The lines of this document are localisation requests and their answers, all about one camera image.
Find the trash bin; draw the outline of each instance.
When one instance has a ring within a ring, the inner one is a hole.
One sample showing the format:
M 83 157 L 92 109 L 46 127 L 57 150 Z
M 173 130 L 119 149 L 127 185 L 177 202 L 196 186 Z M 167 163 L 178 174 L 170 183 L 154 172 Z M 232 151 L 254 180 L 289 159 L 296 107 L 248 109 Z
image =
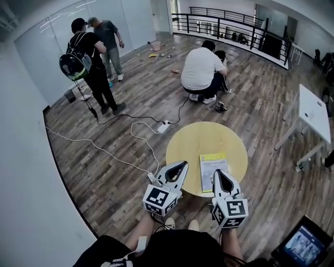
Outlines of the trash bin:
M 152 44 L 152 46 L 153 46 L 153 50 L 154 51 L 159 51 L 161 48 L 160 48 L 160 42 L 159 41 L 156 41 L 156 42 L 153 42 L 153 43 L 151 43 Z
M 71 89 L 65 92 L 65 97 L 70 103 L 73 103 L 76 99 Z

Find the book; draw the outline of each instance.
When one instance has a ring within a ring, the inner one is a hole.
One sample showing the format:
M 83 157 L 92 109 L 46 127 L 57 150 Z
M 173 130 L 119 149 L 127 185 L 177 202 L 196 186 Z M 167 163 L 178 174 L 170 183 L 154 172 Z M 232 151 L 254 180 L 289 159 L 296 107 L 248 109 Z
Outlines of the book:
M 215 170 L 222 169 L 228 172 L 228 162 L 224 152 L 199 156 L 202 192 L 213 192 L 213 174 Z

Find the power strip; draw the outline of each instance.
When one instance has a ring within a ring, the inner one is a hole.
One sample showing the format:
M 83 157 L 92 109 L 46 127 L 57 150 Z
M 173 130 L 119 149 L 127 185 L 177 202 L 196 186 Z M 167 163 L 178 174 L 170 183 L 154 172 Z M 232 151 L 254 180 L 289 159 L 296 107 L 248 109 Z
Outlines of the power strip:
M 170 127 L 171 122 L 169 120 L 165 120 L 165 124 L 161 125 L 158 128 L 158 133 L 163 134 L 164 132 L 167 131 L 167 129 Z

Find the gray shirt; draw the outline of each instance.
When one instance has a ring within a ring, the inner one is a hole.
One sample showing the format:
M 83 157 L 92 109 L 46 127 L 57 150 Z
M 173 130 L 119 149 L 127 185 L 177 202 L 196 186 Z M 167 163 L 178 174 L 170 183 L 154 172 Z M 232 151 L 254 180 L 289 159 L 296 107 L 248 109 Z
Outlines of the gray shirt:
M 118 28 L 110 21 L 103 20 L 101 24 L 94 28 L 94 33 L 101 39 L 107 51 L 117 47 L 115 33 Z

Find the yellow table top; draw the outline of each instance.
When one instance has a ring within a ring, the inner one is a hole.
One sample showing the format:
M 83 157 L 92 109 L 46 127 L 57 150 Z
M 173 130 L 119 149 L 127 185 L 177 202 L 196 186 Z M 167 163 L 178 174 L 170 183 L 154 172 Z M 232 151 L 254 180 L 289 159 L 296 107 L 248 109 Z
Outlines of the yellow table top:
M 213 193 L 202 193 L 199 155 L 220 152 L 225 152 L 229 173 L 240 183 L 247 170 L 246 148 L 234 131 L 218 123 L 199 122 L 180 129 L 167 146 L 166 163 L 187 161 L 189 169 L 182 189 L 196 196 L 213 197 Z

